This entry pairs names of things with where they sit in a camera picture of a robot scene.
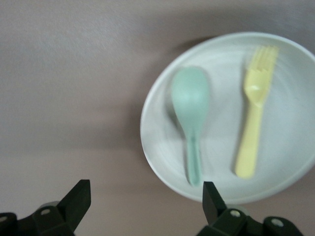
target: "white plate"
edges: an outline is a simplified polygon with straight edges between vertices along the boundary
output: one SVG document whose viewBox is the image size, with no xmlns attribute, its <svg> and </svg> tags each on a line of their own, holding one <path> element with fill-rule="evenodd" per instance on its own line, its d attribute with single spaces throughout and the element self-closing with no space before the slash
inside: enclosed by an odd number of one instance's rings
<svg viewBox="0 0 315 236">
<path fill-rule="evenodd" d="M 235 176 L 233 166 L 244 121 L 245 65 L 260 45 L 280 54 L 267 98 L 255 176 Z M 145 101 L 141 142 L 155 174 L 177 193 L 202 201 L 202 186 L 185 175 L 183 138 L 169 106 L 169 83 L 182 66 L 202 67 L 209 75 L 210 116 L 201 140 L 204 181 L 213 181 L 228 204 L 271 196 L 301 178 L 315 163 L 315 57 L 288 39 L 245 32 L 205 41 L 175 59 L 158 77 Z"/>
</svg>

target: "table surface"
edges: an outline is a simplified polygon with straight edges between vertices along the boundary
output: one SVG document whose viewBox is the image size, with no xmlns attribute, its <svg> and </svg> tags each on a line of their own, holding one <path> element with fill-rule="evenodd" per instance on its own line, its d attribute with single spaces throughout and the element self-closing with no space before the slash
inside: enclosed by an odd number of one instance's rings
<svg viewBox="0 0 315 236">
<path fill-rule="evenodd" d="M 90 179 L 76 230 L 94 235 L 196 235 L 201 203 L 153 173 L 140 115 L 160 72 L 213 36 L 260 31 L 315 52 L 315 1 L 2 1 L 0 212 L 23 218 Z M 281 193 L 245 204 L 314 234 L 315 169 Z"/>
</svg>

